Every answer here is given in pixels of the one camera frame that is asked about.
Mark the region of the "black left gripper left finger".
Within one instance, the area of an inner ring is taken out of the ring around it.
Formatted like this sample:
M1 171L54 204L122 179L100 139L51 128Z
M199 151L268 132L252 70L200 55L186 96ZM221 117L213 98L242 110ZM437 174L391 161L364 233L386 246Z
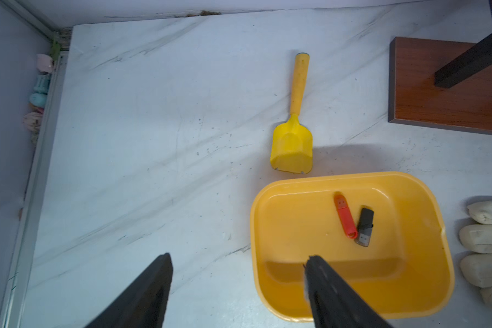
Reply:
M158 256L88 327L162 327L172 283L170 254Z

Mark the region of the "beige work glove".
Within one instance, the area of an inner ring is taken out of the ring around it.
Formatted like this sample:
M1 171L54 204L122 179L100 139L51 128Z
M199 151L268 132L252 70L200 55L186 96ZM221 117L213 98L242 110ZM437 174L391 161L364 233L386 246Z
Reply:
M471 254L460 262L464 278L480 289L483 302L492 308L492 200L467 206L475 221L459 231L459 239Z

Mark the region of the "black usb flash drive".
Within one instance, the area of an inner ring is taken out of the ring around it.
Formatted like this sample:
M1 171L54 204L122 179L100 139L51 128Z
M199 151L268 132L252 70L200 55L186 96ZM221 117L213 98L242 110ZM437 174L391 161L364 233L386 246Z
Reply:
M358 235L355 239L355 242L362 246L368 247L370 245L370 239L373 232L373 219L374 219L374 211L367 207L363 207L358 221Z

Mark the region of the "brown wooden tiered stand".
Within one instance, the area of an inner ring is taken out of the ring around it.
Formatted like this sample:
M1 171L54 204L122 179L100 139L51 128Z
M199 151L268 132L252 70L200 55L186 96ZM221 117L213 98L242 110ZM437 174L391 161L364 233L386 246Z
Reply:
M396 37L389 48L390 123L492 135L492 33L476 44Z

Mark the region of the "yellow plastic storage box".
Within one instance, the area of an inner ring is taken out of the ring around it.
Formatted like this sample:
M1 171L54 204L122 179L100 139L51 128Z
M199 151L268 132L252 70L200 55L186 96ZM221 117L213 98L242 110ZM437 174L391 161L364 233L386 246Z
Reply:
M343 194L355 226L374 211L368 247L349 239L334 195ZM430 316L455 289L446 227L431 190L402 172L280 180L256 196L250 215L254 281L277 317L310 322L304 265L321 256L386 319Z

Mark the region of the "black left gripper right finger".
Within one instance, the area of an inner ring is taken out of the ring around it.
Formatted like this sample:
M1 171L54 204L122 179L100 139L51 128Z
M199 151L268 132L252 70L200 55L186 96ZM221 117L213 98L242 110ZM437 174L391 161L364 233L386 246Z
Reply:
M315 327L390 327L320 256L304 265L305 295Z

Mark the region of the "yellow plastic toy shovel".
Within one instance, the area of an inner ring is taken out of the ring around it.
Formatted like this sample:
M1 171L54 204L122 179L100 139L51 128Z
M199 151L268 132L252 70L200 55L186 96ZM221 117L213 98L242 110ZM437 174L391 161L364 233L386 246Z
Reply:
M290 116L273 131L270 164L273 169L307 174L313 168L313 136L299 122L306 88L310 56L298 53L292 75Z

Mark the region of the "red usb flash drive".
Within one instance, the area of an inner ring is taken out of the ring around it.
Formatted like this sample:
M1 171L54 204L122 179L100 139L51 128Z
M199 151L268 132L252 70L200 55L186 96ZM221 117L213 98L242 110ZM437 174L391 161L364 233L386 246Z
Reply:
M356 239L358 237L358 230L355 226L346 198L343 194L336 193L333 199L345 235L349 239Z

